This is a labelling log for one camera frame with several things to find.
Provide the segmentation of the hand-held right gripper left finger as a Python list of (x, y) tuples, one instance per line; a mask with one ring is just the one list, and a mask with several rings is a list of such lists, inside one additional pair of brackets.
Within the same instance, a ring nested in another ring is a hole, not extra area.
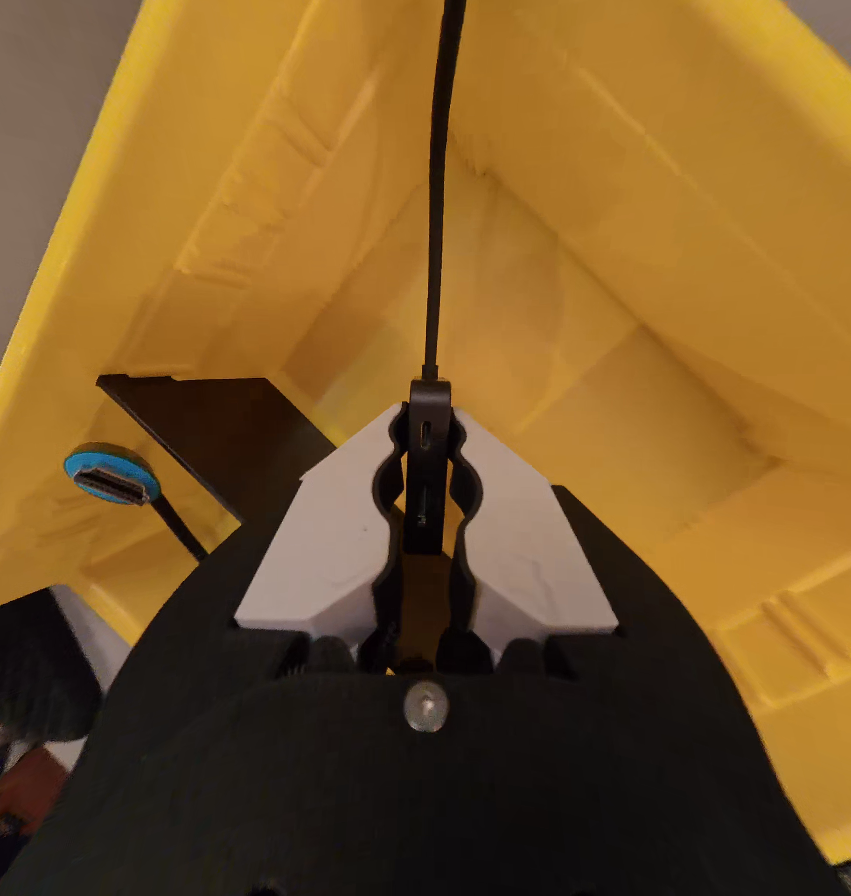
[(407, 435), (400, 402), (301, 477), (235, 612), (238, 626), (338, 638), (362, 670), (394, 666)]

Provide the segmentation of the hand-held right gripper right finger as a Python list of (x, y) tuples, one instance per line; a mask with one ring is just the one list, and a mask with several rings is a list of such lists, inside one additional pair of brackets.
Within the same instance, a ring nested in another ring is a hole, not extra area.
[(489, 674), (519, 641), (613, 633), (618, 618), (550, 482), (462, 410), (450, 462), (462, 519), (436, 670)]

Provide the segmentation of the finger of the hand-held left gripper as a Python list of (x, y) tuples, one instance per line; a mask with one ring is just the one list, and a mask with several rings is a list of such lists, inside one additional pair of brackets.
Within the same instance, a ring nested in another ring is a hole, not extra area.
[(107, 694), (131, 652), (131, 645), (72, 589), (54, 585), (52, 593), (101, 691)]

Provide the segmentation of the large yellow plastic bin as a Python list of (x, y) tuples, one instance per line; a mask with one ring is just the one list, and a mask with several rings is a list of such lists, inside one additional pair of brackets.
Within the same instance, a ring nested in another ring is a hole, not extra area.
[[(341, 443), (423, 353), (441, 2), (144, 2), (0, 366), (0, 604), (135, 643), (191, 560), (73, 487), (99, 375)], [(646, 562), (851, 859), (851, 69), (785, 2), (468, 2), (439, 364)]]

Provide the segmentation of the person's left hand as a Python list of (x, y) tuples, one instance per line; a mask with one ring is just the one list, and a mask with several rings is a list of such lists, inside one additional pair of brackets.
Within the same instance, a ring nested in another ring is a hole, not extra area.
[(23, 755), (0, 778), (0, 837), (33, 837), (69, 777), (45, 746)]

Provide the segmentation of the black bin divider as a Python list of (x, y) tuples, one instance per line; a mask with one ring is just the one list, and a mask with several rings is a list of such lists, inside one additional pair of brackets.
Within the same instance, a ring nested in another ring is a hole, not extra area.
[(287, 505), (335, 450), (266, 378), (100, 375), (96, 385), (241, 524)]

